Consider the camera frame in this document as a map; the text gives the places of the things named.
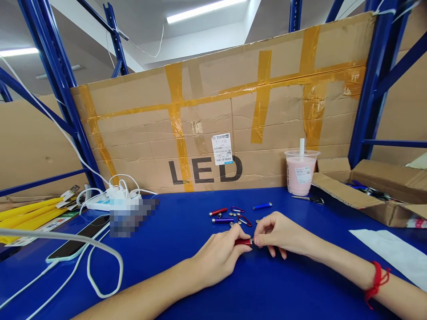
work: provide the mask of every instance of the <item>pixelated blur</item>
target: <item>pixelated blur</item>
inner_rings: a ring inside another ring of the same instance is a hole
[[[128,238],[158,209],[158,199],[111,199],[110,236]]]

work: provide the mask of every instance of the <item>yellow package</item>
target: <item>yellow package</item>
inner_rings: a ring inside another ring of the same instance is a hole
[[[37,202],[34,204],[28,204],[26,206],[22,206],[19,208],[14,208],[14,209],[10,209],[7,211],[3,211],[0,212],[0,221],[6,220],[8,218],[12,218],[14,216],[21,216],[25,213],[52,205],[52,204],[57,204],[60,203],[62,201],[62,198],[55,198],[55,199],[50,199],[50,200],[46,200],[46,201],[41,201],[41,202]]]
[[[16,227],[17,225],[20,225],[21,223],[24,223],[25,221],[31,220],[35,217],[38,217],[44,213],[47,213],[47,212],[55,210],[55,209],[56,209],[56,206],[54,204],[52,204],[50,206],[37,209],[33,212],[26,213],[26,214],[21,215],[21,216],[15,216],[12,218],[8,218],[6,220],[0,221],[0,228]]]
[[[46,212],[38,217],[32,218],[28,221],[25,221],[12,229],[18,229],[18,230],[36,230],[37,228],[41,227],[45,223],[49,222],[50,220],[56,218],[57,216],[60,216],[64,212],[67,212],[68,209],[54,209],[52,211]],[[0,243],[3,244],[9,244],[16,239],[19,239],[20,237],[15,236],[0,236]]]

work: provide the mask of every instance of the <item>ceiling light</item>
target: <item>ceiling light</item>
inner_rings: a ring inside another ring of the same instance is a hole
[[[17,50],[7,50],[7,51],[0,51],[0,56],[2,57],[8,57],[8,56],[21,56],[24,54],[31,54],[31,53],[39,53],[37,48],[25,48],[25,49],[17,49]]]
[[[71,67],[71,69],[73,70],[73,71],[77,71],[77,70],[80,70],[80,69],[84,69],[84,67],[82,67],[81,65],[79,65],[79,64],[76,64],[75,66],[72,66]],[[43,75],[40,75],[40,76],[37,76],[36,77],[36,79],[38,79],[38,80],[42,80],[42,79],[47,79],[48,78],[48,75],[45,73],[45,74],[43,74]]]
[[[176,15],[167,17],[167,20],[168,20],[168,23],[171,24],[177,21],[194,17],[194,16],[199,16],[203,13],[212,12],[214,10],[222,9],[222,8],[231,6],[233,4],[238,4],[246,1],[247,0],[223,0],[223,1],[212,3],[212,4],[208,4],[203,7],[195,8],[193,10],[185,11],[183,13],[178,13]]]

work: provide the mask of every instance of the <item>smartphone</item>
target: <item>smartphone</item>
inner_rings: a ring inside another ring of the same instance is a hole
[[[81,230],[78,235],[86,236],[89,238],[96,238],[100,235],[108,226],[110,222],[110,216],[99,216],[89,225],[87,225],[83,230]],[[52,263],[56,260],[58,261],[70,261],[78,257],[82,252],[85,242],[69,240],[59,247],[54,253],[46,258],[47,263]]]

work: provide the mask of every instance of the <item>ceiling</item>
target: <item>ceiling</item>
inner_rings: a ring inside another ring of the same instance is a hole
[[[102,7],[103,0],[96,0]],[[109,0],[119,29],[139,45],[158,41],[162,25],[164,39],[200,32],[242,21],[249,2],[235,4],[192,19],[169,25],[166,18],[215,2],[215,0]]]
[[[2,1],[0,50],[34,47],[17,2]],[[85,84],[109,78],[114,69],[107,51],[55,8],[53,11],[71,65],[80,64],[83,67],[82,70],[74,72],[77,83]],[[48,79],[36,79],[36,76],[46,73],[39,55],[13,56],[6,59],[25,86],[36,96],[52,93]],[[0,60],[0,67],[9,72],[2,60]],[[11,94],[13,99],[19,98],[17,94],[13,92]]]
[[[16,0],[0,0],[0,50],[34,46],[32,37]],[[86,0],[105,19],[103,0]],[[160,46],[162,25],[165,27],[161,51],[152,58],[129,42],[122,40],[130,72],[143,71],[168,63],[186,60],[248,42],[287,33],[289,0],[248,0],[185,21],[168,25],[166,17],[200,7],[216,0],[109,0],[114,7],[119,28],[140,48],[155,54]],[[345,0],[348,8],[363,0]],[[114,52],[111,37],[76,0],[50,0],[58,28],[78,84],[108,79],[113,65],[107,51]],[[304,0],[302,28],[325,21],[333,0]],[[7,58],[24,84],[36,95],[52,93],[37,54]],[[0,61],[0,67],[7,67]]]

